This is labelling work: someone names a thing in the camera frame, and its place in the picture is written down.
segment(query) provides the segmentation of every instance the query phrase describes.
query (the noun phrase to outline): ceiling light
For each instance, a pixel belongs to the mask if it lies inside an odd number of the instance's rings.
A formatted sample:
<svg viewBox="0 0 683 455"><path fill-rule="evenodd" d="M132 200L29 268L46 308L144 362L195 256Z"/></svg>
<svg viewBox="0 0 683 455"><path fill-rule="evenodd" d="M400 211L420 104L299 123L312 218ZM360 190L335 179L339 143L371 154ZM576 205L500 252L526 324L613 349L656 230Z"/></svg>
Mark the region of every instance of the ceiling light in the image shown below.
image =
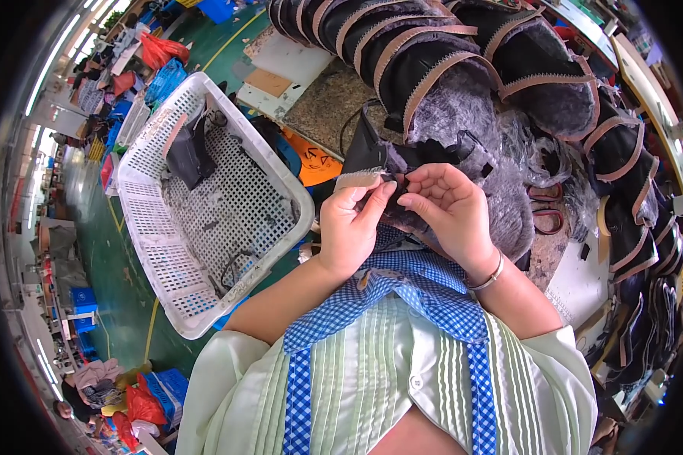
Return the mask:
<svg viewBox="0 0 683 455"><path fill-rule="evenodd" d="M56 394L56 398L58 398L58 401L63 401L63 396L61 395L61 392L58 391L58 387L56 387L55 384L51 384L51 387L53 387L53 393Z"/></svg>
<svg viewBox="0 0 683 455"><path fill-rule="evenodd" d="M41 339L36 338L36 341L38 342L38 347L41 349L41 354L43 355L43 359L46 361L46 365L48 366L48 371L51 374L51 379L55 384L58 384L58 378L56 378L56 374L53 372L53 369L51 368L50 365L48 365L48 356L46 355L46 352L43 350L43 343L41 343Z"/></svg>
<svg viewBox="0 0 683 455"><path fill-rule="evenodd" d="M48 372L48 368L49 368L49 367L48 367L48 364L46 363L44 357L43 357L42 355L38 354L38 359L41 360L41 366L43 367L43 371L44 371L45 374L46 374L46 378L48 379L48 381L49 381L51 384L54 384L54 382L51 380L51 374Z"/></svg>
<svg viewBox="0 0 683 455"><path fill-rule="evenodd" d="M30 94L30 98L28 98L27 106L25 107L25 116L29 116L30 112L33 110L33 104L36 103L36 99L38 98L38 92L41 91L41 87L43 86L43 81L46 78L46 74L48 73L48 69L51 68L51 65L53 64L53 59L56 57L58 50L63 46L63 42L68 37L68 34L71 32L71 30L73 29L73 26L76 24L76 22L79 21L80 17L81 16L79 16L78 14L73 16L71 23L68 24L68 27L63 31L63 34L58 39L58 42L56 43L56 45L51 50L51 53L48 56L48 59L46 60L46 64L43 65L43 69L41 70L41 73L38 76L38 79L36 80L36 84L33 86L33 91Z"/></svg>

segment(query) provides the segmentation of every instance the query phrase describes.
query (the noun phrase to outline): blue checkered apron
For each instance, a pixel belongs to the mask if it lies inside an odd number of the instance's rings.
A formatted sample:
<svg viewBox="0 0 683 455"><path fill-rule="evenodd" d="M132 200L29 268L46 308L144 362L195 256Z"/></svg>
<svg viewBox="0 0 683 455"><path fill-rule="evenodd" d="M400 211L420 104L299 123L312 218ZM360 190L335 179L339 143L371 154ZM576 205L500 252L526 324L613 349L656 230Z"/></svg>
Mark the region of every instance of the blue checkered apron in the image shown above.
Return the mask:
<svg viewBox="0 0 683 455"><path fill-rule="evenodd" d="M292 323L283 339L289 355L283 453L311 448L311 346L352 324L390 292L453 338L465 343L471 372L473 453L496 452L496 414L483 309L463 284L463 270L430 250L380 251L404 233L380 228L375 253L355 277Z"/></svg>

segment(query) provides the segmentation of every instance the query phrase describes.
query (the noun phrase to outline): red plastic bag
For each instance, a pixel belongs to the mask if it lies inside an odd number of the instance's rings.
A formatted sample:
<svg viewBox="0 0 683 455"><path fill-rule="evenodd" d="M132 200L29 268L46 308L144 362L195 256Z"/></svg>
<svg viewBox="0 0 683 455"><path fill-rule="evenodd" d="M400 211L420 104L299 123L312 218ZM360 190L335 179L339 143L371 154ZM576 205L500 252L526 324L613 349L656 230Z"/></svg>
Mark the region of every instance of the red plastic bag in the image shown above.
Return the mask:
<svg viewBox="0 0 683 455"><path fill-rule="evenodd" d="M127 71L120 76L115 76L114 81L114 95L119 96L134 86L136 79L134 71Z"/></svg>
<svg viewBox="0 0 683 455"><path fill-rule="evenodd" d="M111 420L113 420L114 425L116 425L118 438L132 450L132 453L136 453L139 441L137 441L132 434L132 424L129 422L127 415L117 411L111 416Z"/></svg>
<svg viewBox="0 0 683 455"><path fill-rule="evenodd" d="M155 425L164 425L164 409L159 400L149 392L146 379L141 373L137 374L139 387L127 387L127 414L130 422L144 420Z"/></svg>
<svg viewBox="0 0 683 455"><path fill-rule="evenodd" d="M142 60L152 69L160 69L169 62L172 57L182 60L187 64L190 59L190 51L177 41L160 39L149 33L143 32L142 37Z"/></svg>

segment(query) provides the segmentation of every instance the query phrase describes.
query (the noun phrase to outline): yellow floor line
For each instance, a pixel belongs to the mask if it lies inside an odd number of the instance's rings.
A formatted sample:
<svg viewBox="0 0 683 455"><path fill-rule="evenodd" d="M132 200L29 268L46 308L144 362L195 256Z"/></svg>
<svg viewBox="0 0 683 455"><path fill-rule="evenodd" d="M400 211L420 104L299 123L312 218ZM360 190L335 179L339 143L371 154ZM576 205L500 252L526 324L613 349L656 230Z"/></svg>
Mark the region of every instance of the yellow floor line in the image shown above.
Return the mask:
<svg viewBox="0 0 683 455"><path fill-rule="evenodd" d="M114 224L116 224L116 230L118 232L121 232L121 227L124 225L124 219L121 220L121 225L118 223L118 218L116 217L116 212L113 209L113 204L111 203L111 198L109 196L106 197L106 202L109 204L109 211L111 212L111 216L114 219Z"/></svg>
<svg viewBox="0 0 683 455"><path fill-rule="evenodd" d="M152 318L149 320L149 332L147 332L147 347L144 349L144 362L149 360L149 345L152 344L152 331L154 330L154 318L157 315L157 306L159 306L159 297L154 298L154 308L152 308Z"/></svg>
<svg viewBox="0 0 683 455"><path fill-rule="evenodd" d="M104 333L106 334L106 357L111 359L111 344L109 343L109 331L106 330L106 326L104 325L104 321L101 320L101 314L99 313L99 310L96 310L96 315L99 318L99 323L101 324L101 328L104 329Z"/></svg>
<svg viewBox="0 0 683 455"><path fill-rule="evenodd" d="M240 32L244 31L248 25L250 25L251 23L253 23L254 20L258 19L258 16L260 16L261 14L263 14L263 13L265 13L265 12L266 12L266 9L265 9L265 8L262 9L261 12L259 12L259 13L256 14L255 16L253 16L253 19L251 19L251 20L249 20L248 22L246 22L246 24L245 24L243 27L241 27L240 30L238 30L237 32L235 32L235 35L231 36L230 39L229 39L228 41L225 41L225 44L223 44L223 46L222 46L220 49L218 49L218 51L217 51L217 52L215 53L215 55L209 60L209 62L207 62L207 63L205 64L205 66L202 67L202 70L205 71L206 69L208 69L209 64L212 63L212 61L215 59L215 57L217 57L217 56L223 51L223 49L225 49L226 47L228 47L228 44L230 44L234 39L236 39L237 36L240 34Z"/></svg>

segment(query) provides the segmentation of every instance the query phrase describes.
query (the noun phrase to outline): fingernail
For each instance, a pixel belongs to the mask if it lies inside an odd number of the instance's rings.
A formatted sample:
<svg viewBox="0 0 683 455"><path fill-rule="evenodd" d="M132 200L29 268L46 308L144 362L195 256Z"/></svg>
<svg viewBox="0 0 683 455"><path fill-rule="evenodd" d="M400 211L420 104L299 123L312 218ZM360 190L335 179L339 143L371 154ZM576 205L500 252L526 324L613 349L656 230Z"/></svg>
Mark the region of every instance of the fingernail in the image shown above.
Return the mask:
<svg viewBox="0 0 683 455"><path fill-rule="evenodd" d="M397 199L397 203L403 207L409 207L412 205L412 198L408 195L402 195Z"/></svg>
<svg viewBox="0 0 683 455"><path fill-rule="evenodd" d="M382 187L382 195L389 197L392 195L392 193L395 192L396 188L397 188L397 182L394 180L390 180L389 182L384 184L384 187Z"/></svg>

